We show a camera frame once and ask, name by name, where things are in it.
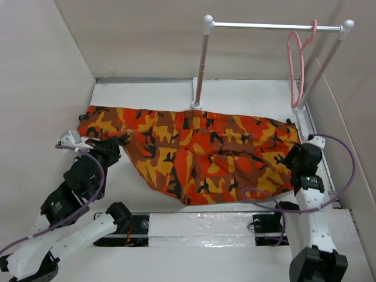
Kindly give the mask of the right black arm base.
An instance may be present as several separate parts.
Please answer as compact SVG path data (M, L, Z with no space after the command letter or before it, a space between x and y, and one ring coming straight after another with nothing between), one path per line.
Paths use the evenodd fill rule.
M277 209L280 209L278 205L271 210L252 213L247 228L253 232L256 246L289 245L287 235L283 231L282 214Z

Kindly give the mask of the orange camouflage trousers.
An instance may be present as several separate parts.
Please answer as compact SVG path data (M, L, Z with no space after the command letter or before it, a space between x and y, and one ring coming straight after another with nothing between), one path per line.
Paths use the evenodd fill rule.
M187 206L290 192L283 159L300 142L291 122L200 110L90 106L83 137L117 138L147 185Z

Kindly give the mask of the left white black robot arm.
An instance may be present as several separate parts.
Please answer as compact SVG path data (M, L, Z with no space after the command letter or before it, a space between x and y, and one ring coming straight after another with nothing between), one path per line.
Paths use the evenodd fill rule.
M122 202L115 202L83 229L60 239L89 211L91 203L104 197L108 168L119 161L120 150L115 137L88 139L74 145L60 141L55 147L71 150L77 157L64 173L64 181L44 201L30 235L1 250L4 253L19 246L12 254L1 256L1 271L9 272L11 281L51 281L67 256L107 234L124 233L131 226L131 212Z

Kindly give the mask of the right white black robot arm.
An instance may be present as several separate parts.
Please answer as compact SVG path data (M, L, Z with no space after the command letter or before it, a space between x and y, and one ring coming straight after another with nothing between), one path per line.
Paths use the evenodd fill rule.
M327 224L324 183L317 175L323 157L321 149L311 143L294 144L283 160L291 172L295 203L286 203L285 211L271 217L273 227L286 231L292 260L290 281L341 281L348 267L340 254Z

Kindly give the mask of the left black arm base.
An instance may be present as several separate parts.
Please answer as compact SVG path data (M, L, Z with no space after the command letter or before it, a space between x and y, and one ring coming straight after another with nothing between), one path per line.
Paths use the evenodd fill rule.
M96 247L148 247L149 213L133 213L130 223L93 243Z

